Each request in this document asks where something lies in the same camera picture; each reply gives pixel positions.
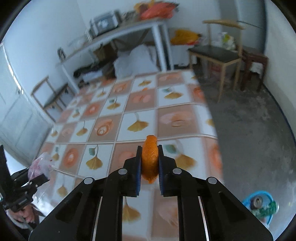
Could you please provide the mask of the left hand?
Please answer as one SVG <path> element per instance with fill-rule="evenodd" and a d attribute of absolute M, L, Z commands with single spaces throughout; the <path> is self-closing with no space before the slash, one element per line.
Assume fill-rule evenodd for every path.
<path fill-rule="evenodd" d="M 11 209 L 8 209 L 6 214 L 16 226 L 22 229 L 26 228 L 26 223 L 37 224 L 39 222 L 39 216 L 45 217 L 45 215 L 34 204 L 28 204 L 17 212 L 13 212 Z"/>

